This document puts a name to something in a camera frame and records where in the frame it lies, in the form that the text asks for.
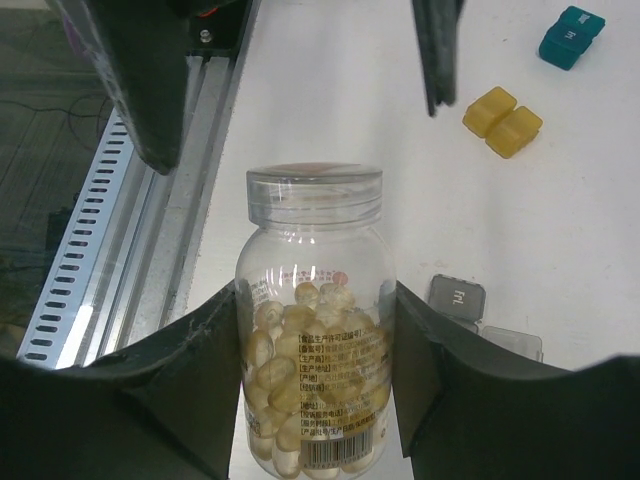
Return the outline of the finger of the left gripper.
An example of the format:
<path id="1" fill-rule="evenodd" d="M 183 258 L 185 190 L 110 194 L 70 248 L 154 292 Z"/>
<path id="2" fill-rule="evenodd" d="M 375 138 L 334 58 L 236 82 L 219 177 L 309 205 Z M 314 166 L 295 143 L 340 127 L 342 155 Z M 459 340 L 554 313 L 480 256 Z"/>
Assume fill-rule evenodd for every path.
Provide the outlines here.
<path id="1" fill-rule="evenodd" d="M 413 0 L 427 111 L 456 101 L 458 24 L 464 0 Z"/>
<path id="2" fill-rule="evenodd" d="M 161 175 L 179 164 L 190 55 L 233 57 L 247 1 L 52 1 L 76 33 L 140 159 Z"/>

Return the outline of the grey pill box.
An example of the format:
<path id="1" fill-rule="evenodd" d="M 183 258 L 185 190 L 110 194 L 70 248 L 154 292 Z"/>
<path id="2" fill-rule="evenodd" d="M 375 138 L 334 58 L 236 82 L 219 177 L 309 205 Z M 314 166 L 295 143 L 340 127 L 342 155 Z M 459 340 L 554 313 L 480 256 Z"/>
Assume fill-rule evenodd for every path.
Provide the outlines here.
<path id="1" fill-rule="evenodd" d="M 436 312 L 501 348 L 542 363 L 539 336 L 483 324 L 486 290 L 480 284 L 436 274 L 428 290 L 427 304 Z"/>

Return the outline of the clear bottle with orange pills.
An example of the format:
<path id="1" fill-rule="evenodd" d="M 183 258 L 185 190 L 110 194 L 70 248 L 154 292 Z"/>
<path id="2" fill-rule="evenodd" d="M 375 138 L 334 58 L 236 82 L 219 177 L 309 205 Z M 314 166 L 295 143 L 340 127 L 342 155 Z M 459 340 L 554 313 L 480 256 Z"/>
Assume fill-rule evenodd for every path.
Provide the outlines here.
<path id="1" fill-rule="evenodd" d="M 385 445 L 396 272 L 376 231 L 381 170 L 247 174 L 255 232 L 235 271 L 247 440 L 278 479 L 355 479 Z"/>

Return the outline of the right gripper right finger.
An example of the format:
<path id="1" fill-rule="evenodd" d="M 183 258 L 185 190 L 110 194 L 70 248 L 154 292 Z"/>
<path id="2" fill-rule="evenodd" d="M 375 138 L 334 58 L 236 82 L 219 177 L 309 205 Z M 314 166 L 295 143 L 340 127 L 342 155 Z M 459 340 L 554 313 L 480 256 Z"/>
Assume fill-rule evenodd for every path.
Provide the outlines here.
<path id="1" fill-rule="evenodd" d="M 499 347 L 396 288 L 393 394 L 417 479 L 635 479 L 639 360 L 568 371 Z"/>

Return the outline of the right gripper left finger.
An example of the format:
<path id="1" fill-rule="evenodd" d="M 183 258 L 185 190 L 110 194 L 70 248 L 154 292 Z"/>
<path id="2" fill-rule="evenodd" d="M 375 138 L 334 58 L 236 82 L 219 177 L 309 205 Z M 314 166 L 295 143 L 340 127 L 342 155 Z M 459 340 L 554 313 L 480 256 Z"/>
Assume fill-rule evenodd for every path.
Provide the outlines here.
<path id="1" fill-rule="evenodd" d="M 5 479 L 224 479 L 240 387 L 235 290 L 86 367 L 1 362 Z"/>

